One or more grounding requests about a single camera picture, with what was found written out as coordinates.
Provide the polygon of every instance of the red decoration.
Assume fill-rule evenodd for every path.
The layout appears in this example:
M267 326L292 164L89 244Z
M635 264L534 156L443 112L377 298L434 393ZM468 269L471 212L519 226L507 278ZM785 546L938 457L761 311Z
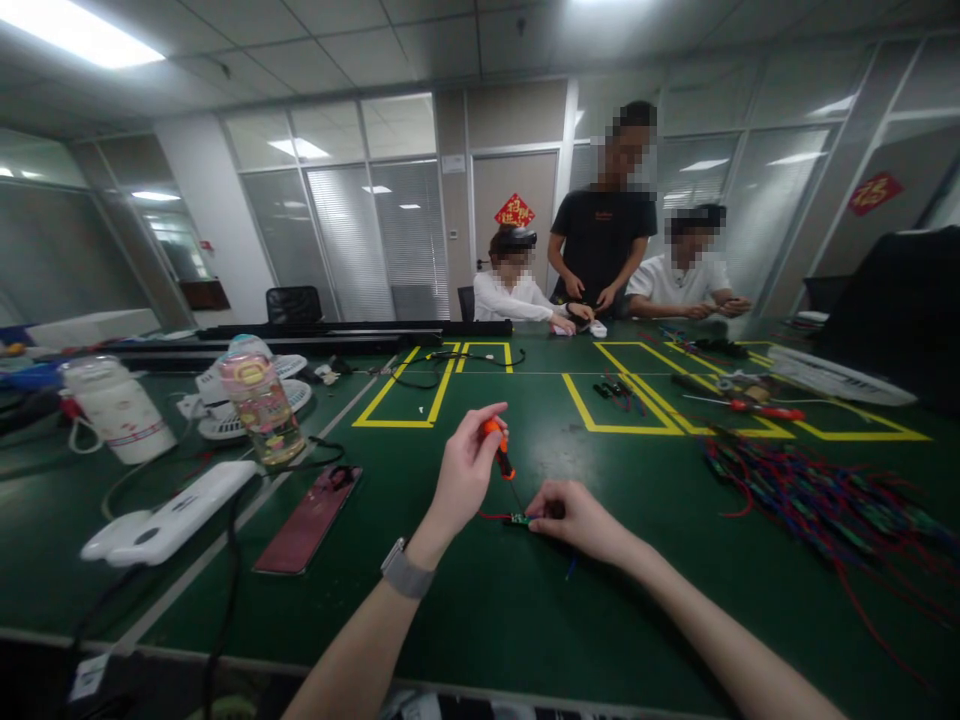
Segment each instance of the red decoration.
M903 185L898 183L890 173L879 173L853 191L853 197L850 198L847 207L857 217L863 217L902 192Z
M523 201L523 198L514 193L493 219L501 225L526 227L536 216L536 213Z

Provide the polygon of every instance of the watch strap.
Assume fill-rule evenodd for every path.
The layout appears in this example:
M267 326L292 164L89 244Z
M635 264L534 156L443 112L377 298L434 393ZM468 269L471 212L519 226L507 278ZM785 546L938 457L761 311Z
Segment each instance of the watch strap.
M403 538L397 540L390 554L383 561L383 565L380 566L380 571L383 573L383 579L398 593L413 600L422 600L430 589L434 574L411 563L404 553L405 547L406 542Z

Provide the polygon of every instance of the chair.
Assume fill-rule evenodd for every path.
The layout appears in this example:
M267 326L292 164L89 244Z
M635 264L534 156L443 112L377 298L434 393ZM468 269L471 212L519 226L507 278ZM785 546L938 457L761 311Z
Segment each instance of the chair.
M473 322L473 285L457 288L457 297L460 298L460 319Z
M317 323L323 320L320 293L312 285L267 290L267 320L271 325Z
M836 307L837 301L850 284L852 277L852 275L837 275L804 278L803 284L807 288L807 297L810 298L810 309L829 314Z

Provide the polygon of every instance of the white box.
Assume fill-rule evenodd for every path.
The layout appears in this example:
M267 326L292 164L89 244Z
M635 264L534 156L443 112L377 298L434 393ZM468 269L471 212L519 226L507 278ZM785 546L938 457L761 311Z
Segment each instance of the white box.
M85 347L104 340L154 332L160 323L153 310L110 310L27 328L34 343L53 350Z

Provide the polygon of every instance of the smartphone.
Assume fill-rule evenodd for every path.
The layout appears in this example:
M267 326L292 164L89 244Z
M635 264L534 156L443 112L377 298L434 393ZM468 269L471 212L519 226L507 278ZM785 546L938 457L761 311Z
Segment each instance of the smartphone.
M362 474L363 468L356 465L326 468L254 563L254 572L277 575L305 572Z

